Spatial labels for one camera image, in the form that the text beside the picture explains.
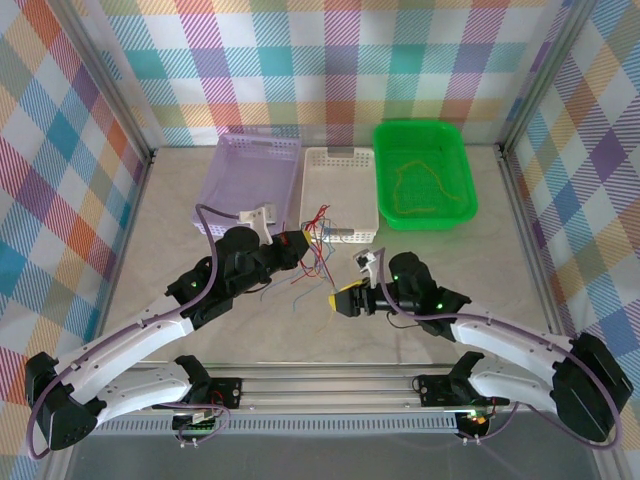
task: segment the checkered pattern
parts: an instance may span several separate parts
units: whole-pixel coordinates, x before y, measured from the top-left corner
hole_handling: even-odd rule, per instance
[[[638,25],[640,2],[598,2],[514,162],[564,326],[604,339],[636,386],[627,450],[640,450]]]
[[[142,163],[45,0],[0,12],[0,478],[25,479],[25,362],[93,334]]]
[[[171,146],[228,131],[370,144],[384,119],[425,117],[493,143],[549,3],[101,0],[104,28],[88,30]]]
[[[502,143],[505,140],[509,131],[511,130],[513,126],[513,121],[515,120],[516,116],[520,112],[520,108],[522,107],[523,102],[529,95],[529,92],[531,91],[531,87],[535,83],[538,72],[540,71],[540,67],[544,64],[545,60],[547,59],[549,52],[551,51],[551,46],[557,40],[558,35],[562,30],[562,27],[564,26],[564,23],[567,20],[567,17],[569,16],[569,12],[571,11],[571,8],[575,4],[575,2],[576,0],[563,0],[562,6],[560,7],[560,10],[558,10],[556,17],[553,20],[553,24],[551,25],[551,28],[547,32],[547,36],[545,37],[544,42],[540,47],[540,50],[538,51],[538,54],[536,55],[535,60],[531,64],[531,68],[527,72],[524,82],[522,82],[522,86],[520,87],[520,92],[518,92],[518,97],[516,98],[516,101],[511,106],[509,115],[507,115],[507,120],[502,126],[502,130],[498,138],[498,143]]]

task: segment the table surface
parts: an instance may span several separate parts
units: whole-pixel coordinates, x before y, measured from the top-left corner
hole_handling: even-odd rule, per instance
[[[138,212],[105,332],[122,326],[163,295],[166,286],[209,254],[191,212],[214,147],[159,151]],[[443,232],[391,230],[380,218],[373,248],[385,246],[387,260],[413,251],[434,279],[464,293],[497,315],[548,331],[527,270],[506,190],[491,147],[468,147],[479,209],[469,223]],[[294,189],[288,225],[297,223],[301,175]],[[352,260],[363,245],[335,245],[328,266],[337,286],[361,277]],[[279,272],[274,281],[291,272]],[[156,351],[148,359],[171,361],[193,354],[204,363],[455,363],[468,348],[431,337],[420,328],[397,330],[385,316],[331,317],[319,280],[285,281],[234,301],[234,308],[195,333]],[[398,324],[410,320],[395,317]]]

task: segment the yellow string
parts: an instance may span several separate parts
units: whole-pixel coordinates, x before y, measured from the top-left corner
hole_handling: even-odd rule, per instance
[[[412,213],[429,213],[429,212],[433,212],[435,211],[435,207],[427,207],[427,208],[412,208],[411,210],[400,210],[399,207],[399,202],[398,202],[398,188],[400,188],[400,185],[402,185],[402,179],[403,179],[403,175],[404,175],[404,171],[407,170],[409,167],[412,167],[414,165],[417,165],[419,167],[424,168],[425,170],[427,170],[431,175],[433,175],[433,177],[436,179],[436,182],[438,183],[438,187],[440,188],[440,191],[442,192],[442,194],[446,197],[449,197],[451,200],[454,200],[456,202],[461,202],[462,199],[460,197],[456,197],[454,195],[451,195],[449,192],[447,192],[444,189],[444,186],[442,185],[442,181],[440,180],[440,177],[436,174],[436,172],[434,172],[431,167],[425,165],[423,162],[419,161],[419,160],[415,160],[413,162],[409,162],[405,165],[403,165],[402,167],[398,168],[396,170],[396,174],[398,175],[398,181],[396,182],[396,186],[393,189],[393,203],[394,206],[396,207],[396,212],[398,212],[400,215],[409,215]]]
[[[320,334],[320,332],[322,332],[325,328],[327,328],[329,326],[329,324],[331,324],[335,314],[336,314],[336,311],[335,310],[331,310],[331,316],[329,317],[329,321],[324,324],[324,327],[322,327],[320,330],[316,331],[316,335]]]

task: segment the green plastic tray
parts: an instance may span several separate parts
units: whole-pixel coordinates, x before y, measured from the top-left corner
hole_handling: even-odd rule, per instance
[[[373,134],[378,206],[397,230],[467,222],[478,199],[460,132],[438,121],[393,121]]]

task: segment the red wire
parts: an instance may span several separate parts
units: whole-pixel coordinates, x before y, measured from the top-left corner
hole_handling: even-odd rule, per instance
[[[222,406],[224,406],[224,397],[222,396],[222,394],[221,394],[219,391],[217,391],[217,390],[214,390],[214,391],[213,391],[213,394],[214,394],[214,395],[211,397],[211,403],[213,403],[214,405],[220,405],[220,404],[219,404],[218,402],[216,402],[216,400],[215,400],[215,396],[216,396],[216,395],[218,395],[218,396],[220,397],[220,401],[222,402]],[[218,414],[218,415],[215,415],[215,414],[214,414],[214,416],[216,416],[216,417],[219,417],[220,415],[222,415],[222,410],[220,411],[220,414]]]
[[[318,212],[316,213],[316,216],[313,218],[313,220],[311,220],[309,223],[307,223],[304,227],[305,231],[307,232],[311,232],[311,230],[313,230],[313,238],[318,239],[318,231],[316,229],[318,222],[324,217],[324,214],[326,213],[327,209],[330,207],[330,205],[321,205],[320,208],[318,209]],[[322,239],[320,239],[320,241],[317,243],[316,247],[315,247],[315,251],[313,251],[315,257],[316,257],[316,261],[320,261],[322,262],[322,267],[324,268],[325,272],[327,272],[327,276],[329,277],[329,280],[331,281],[331,284],[335,287],[335,282],[333,281],[333,277],[331,275],[331,273],[329,272],[329,268],[327,267],[327,263],[324,261],[324,257],[322,255]],[[304,275],[295,279],[294,281],[291,282],[291,285],[293,285],[294,283],[296,283],[298,280],[301,280],[302,278],[305,277],[309,277],[309,278],[313,278],[313,277],[317,277],[320,273],[320,269],[318,269],[316,271],[316,265],[314,265],[313,267],[307,266],[305,265],[305,263],[303,261],[300,261],[300,266],[302,267],[302,271],[304,272]]]

